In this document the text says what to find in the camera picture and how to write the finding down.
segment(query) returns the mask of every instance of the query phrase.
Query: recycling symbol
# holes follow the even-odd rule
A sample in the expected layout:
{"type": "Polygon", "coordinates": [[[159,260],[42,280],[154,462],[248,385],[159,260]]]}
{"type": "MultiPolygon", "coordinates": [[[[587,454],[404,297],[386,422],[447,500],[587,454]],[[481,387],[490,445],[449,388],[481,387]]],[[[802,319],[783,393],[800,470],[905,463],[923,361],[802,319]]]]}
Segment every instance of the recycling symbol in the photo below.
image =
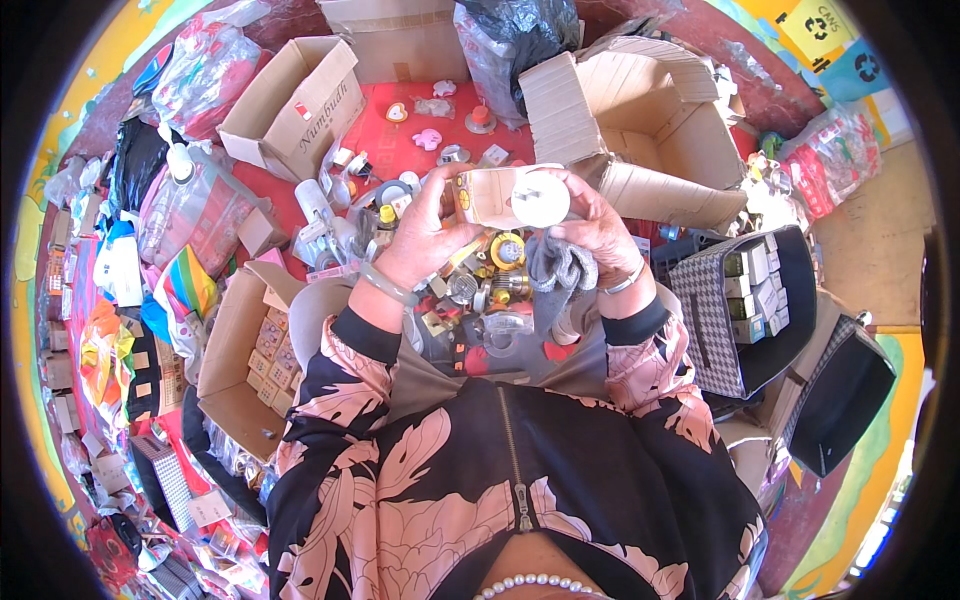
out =
{"type": "Polygon", "coordinates": [[[853,68],[856,69],[860,79],[867,83],[876,79],[877,73],[880,72],[880,65],[876,62],[876,57],[872,54],[868,55],[867,53],[856,57],[853,61],[853,68]]]}
{"type": "Polygon", "coordinates": [[[827,37],[827,22],[824,19],[820,18],[819,16],[817,18],[813,18],[812,16],[808,17],[804,25],[806,26],[806,30],[811,32],[812,34],[813,34],[814,26],[817,26],[820,28],[819,32],[813,34],[813,36],[816,37],[817,39],[822,40],[827,37]]]}

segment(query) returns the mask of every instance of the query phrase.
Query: gray sock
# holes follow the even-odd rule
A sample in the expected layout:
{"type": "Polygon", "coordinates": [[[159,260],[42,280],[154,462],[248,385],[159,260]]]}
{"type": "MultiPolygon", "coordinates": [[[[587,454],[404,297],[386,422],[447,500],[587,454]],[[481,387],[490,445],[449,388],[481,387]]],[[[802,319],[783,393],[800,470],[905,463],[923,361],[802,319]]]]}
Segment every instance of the gray sock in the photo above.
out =
{"type": "Polygon", "coordinates": [[[597,285],[597,263],[593,254],[565,240],[536,235],[527,240],[527,275],[533,289],[534,329],[550,340],[550,327],[564,307],[597,285]]]}

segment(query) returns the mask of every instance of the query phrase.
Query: silver bracelet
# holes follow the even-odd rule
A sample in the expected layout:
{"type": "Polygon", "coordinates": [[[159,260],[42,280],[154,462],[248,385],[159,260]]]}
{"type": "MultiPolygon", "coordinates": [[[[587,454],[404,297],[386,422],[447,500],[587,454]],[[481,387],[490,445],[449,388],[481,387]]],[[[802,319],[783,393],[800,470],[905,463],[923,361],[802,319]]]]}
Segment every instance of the silver bracelet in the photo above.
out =
{"type": "Polygon", "coordinates": [[[360,275],[369,281],[370,285],[380,290],[390,298],[400,302],[404,306],[410,306],[413,308],[420,303],[420,299],[417,298],[416,294],[409,290],[404,290],[400,286],[390,281],[387,276],[377,271],[369,262],[365,262],[360,265],[360,275]]]}
{"type": "Polygon", "coordinates": [[[624,291],[625,289],[633,285],[636,279],[640,277],[640,274],[643,273],[643,266],[645,263],[646,261],[643,260],[643,258],[640,258],[640,266],[637,267],[636,271],[631,273],[629,277],[627,277],[626,281],[623,281],[622,283],[617,283],[613,287],[600,288],[600,291],[606,294],[616,294],[617,292],[624,291]]]}

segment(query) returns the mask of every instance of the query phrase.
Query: black jacket with pink flowers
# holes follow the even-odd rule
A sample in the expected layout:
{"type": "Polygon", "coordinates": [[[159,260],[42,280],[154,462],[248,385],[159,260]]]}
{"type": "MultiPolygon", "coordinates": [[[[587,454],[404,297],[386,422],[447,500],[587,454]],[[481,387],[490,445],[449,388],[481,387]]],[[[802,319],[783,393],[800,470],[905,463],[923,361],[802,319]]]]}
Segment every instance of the black jacket with pink flowers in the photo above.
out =
{"type": "Polygon", "coordinates": [[[387,423],[399,336],[324,324],[277,452],[271,594],[470,598],[546,533],[614,598],[742,598],[767,545],[659,300],[604,320],[610,401],[471,379],[387,423]]]}

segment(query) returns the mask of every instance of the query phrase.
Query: zipper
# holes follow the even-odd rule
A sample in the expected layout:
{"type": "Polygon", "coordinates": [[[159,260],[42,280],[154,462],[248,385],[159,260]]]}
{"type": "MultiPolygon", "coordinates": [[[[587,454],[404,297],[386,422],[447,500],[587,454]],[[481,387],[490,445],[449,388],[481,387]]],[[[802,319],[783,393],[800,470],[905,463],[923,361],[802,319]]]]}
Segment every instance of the zipper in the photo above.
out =
{"type": "Polygon", "coordinates": [[[520,512],[520,533],[533,531],[534,523],[530,518],[530,507],[527,505],[527,487],[520,478],[520,460],[516,456],[516,442],[514,441],[514,427],[510,423],[510,410],[507,408],[507,397],[503,388],[496,386],[496,395],[500,398],[500,410],[503,411],[503,426],[507,431],[507,447],[510,449],[510,460],[514,465],[514,496],[516,507],[520,512]]]}

